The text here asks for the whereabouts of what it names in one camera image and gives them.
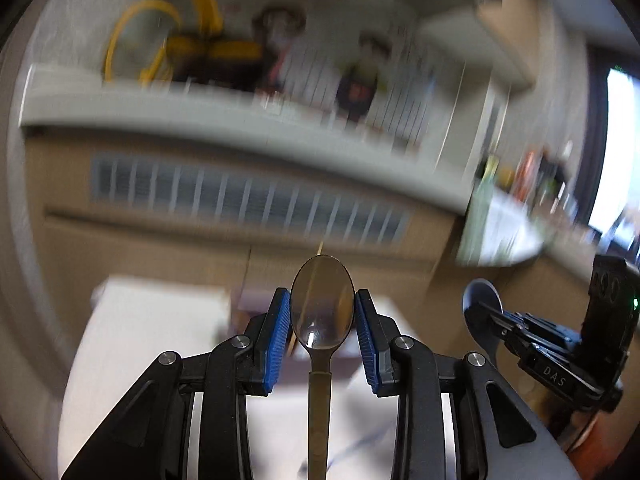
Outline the red sleeved forearm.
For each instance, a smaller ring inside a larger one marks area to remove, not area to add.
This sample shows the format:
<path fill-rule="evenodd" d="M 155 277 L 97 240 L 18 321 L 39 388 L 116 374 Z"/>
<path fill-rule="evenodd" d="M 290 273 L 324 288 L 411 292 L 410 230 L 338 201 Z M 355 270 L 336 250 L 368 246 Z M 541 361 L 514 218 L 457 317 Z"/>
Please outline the red sleeved forearm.
<path fill-rule="evenodd" d="M 568 457 L 582 479 L 639 479 L 639 405 L 597 414 Z"/>

